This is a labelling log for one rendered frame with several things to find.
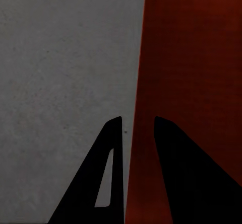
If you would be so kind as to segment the storage box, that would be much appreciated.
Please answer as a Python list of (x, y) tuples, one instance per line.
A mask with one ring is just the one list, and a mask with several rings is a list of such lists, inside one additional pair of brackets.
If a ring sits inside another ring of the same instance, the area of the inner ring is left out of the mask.
[(156, 116), (242, 187), (242, 0), (144, 1), (125, 224), (173, 224)]

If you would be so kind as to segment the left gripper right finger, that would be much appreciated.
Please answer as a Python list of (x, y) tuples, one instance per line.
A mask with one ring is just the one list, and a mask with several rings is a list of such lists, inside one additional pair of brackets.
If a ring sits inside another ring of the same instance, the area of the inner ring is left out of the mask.
[(154, 138), (173, 224), (242, 224), (242, 187), (175, 123), (156, 116)]

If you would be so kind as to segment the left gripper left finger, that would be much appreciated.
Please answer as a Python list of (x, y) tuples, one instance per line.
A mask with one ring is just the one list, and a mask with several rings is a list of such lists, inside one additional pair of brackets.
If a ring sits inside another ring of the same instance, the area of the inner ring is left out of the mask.
[[(95, 207), (113, 148), (110, 205)], [(105, 123), (48, 224), (125, 224), (121, 116)]]

